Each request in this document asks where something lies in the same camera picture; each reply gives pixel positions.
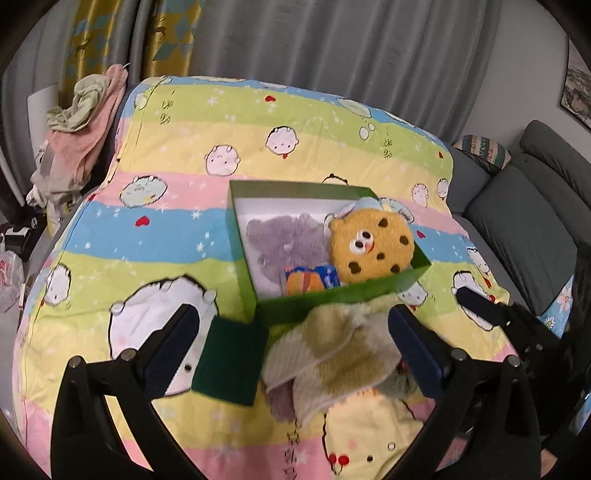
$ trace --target pile of clothes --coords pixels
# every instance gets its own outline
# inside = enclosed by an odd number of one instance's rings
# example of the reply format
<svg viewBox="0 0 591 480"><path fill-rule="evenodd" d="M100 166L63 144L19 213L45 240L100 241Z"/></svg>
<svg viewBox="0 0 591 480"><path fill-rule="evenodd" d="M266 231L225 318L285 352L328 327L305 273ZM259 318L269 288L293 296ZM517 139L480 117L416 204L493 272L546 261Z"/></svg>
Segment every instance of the pile of clothes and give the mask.
<svg viewBox="0 0 591 480"><path fill-rule="evenodd" d="M112 65L104 75L88 75L76 83L71 107L47 112L50 130L35 156L37 169L31 176L27 203L46 210L51 235L90 179L125 95L126 81L127 70Z"/></svg>

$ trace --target colorful quilt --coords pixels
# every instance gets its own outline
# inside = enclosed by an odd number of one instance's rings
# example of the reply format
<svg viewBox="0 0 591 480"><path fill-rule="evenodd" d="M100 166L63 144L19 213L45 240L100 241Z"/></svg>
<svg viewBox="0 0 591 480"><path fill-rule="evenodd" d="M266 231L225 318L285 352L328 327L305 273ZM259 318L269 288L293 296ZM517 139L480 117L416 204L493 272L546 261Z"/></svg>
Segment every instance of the colorful quilt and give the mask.
<svg viewBox="0 0 591 480"><path fill-rule="evenodd" d="M206 303L215 291L221 316L250 321L235 273L245 260L230 249L225 220L230 179L342 181L399 202L433 263L400 301L474 358L502 360L512 352L500 329L454 300L462 286L495 301L508 294L446 206L450 153L420 128L335 95L254 80L161 77L130 96L117 152L107 179L47 259L18 331L17 421L47 472L66 362L73 355L104 361L118 342L133 340L114 327L128 299L166 301L174 282L189 275ZM276 328L271 339L284 330ZM275 422L262 391L253 407L189 391L182 381L174 392L180 394L154 406L211 479L377 478L433 408L415 394L407 401L411 413L372 390L302 427ZM145 465L116 402L109 406L131 457Z"/></svg>

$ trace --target yellow plush toy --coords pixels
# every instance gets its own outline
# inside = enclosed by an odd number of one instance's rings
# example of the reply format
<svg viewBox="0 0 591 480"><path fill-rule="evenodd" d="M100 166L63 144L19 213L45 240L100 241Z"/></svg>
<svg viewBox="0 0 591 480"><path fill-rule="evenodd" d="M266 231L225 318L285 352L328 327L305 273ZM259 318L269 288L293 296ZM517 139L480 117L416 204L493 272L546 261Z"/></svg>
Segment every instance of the yellow plush toy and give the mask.
<svg viewBox="0 0 591 480"><path fill-rule="evenodd" d="M413 233L397 213L361 208L334 218L329 228L332 263L349 284L399 273L413 259Z"/></svg>

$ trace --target plastic bag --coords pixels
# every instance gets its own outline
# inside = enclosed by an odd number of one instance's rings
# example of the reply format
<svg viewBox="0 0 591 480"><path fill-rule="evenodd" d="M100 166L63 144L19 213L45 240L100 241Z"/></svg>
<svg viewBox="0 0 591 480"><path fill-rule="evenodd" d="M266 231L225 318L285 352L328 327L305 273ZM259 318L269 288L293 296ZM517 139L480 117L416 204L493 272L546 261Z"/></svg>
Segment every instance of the plastic bag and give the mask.
<svg viewBox="0 0 591 480"><path fill-rule="evenodd" d="M4 236L0 235L0 313L8 311L18 300L24 281L22 260L16 253L6 251Z"/></svg>

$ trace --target pink towel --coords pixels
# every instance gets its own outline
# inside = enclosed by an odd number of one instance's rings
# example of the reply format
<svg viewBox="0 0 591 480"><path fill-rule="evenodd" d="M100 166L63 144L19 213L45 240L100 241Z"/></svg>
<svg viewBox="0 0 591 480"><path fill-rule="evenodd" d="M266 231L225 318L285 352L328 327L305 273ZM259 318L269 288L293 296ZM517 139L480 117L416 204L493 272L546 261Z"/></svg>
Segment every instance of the pink towel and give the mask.
<svg viewBox="0 0 591 480"><path fill-rule="evenodd" d="M47 141L54 152L52 174L58 167L55 165L57 161L61 165L56 170L70 177L74 185L82 187L90 179L90 172L125 94L127 70L123 65L111 65L105 75L111 79L111 83L88 125L74 133L49 130L47 134Z"/></svg>

